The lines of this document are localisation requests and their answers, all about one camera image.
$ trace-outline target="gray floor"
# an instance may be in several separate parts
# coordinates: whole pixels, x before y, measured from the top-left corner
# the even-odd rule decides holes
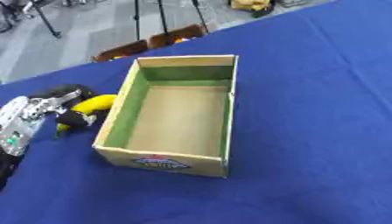
[[[270,16],[331,0],[311,0],[306,6],[284,8],[278,5]],[[141,35],[147,39],[162,32],[157,0],[141,2]],[[212,31],[255,20],[246,11],[232,10],[227,0],[203,0],[201,11]],[[191,0],[165,0],[170,29],[199,22]],[[63,38],[51,36],[42,21],[24,19],[12,31],[0,34],[0,81],[22,80],[66,67],[88,63],[103,50],[136,40],[133,0],[107,0],[72,9],[52,3],[44,12]]]

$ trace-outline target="banana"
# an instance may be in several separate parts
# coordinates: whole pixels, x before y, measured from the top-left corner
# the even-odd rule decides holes
[[[71,110],[81,112],[87,116],[96,110],[110,109],[117,97],[116,94],[102,94],[96,97],[82,101],[71,108]],[[71,127],[62,123],[57,124],[56,137],[63,131],[69,130]]]

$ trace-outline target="label on box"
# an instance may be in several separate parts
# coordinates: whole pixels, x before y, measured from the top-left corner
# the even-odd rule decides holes
[[[165,171],[180,170],[190,167],[189,165],[182,164],[179,161],[156,155],[136,158],[132,161],[136,164],[144,166],[145,168],[159,169]]]

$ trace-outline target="cardboard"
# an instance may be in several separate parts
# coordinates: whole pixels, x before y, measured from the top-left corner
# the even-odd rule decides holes
[[[136,59],[94,142],[114,165],[228,175],[237,57]]]

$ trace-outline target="blue tablecloth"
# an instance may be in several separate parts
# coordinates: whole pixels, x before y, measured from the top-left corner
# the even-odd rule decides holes
[[[339,0],[147,52],[240,55],[229,178],[114,167],[99,127],[54,141],[48,121],[0,223],[392,223],[391,21],[390,0]],[[4,85],[0,104],[61,83],[115,93],[132,60]]]

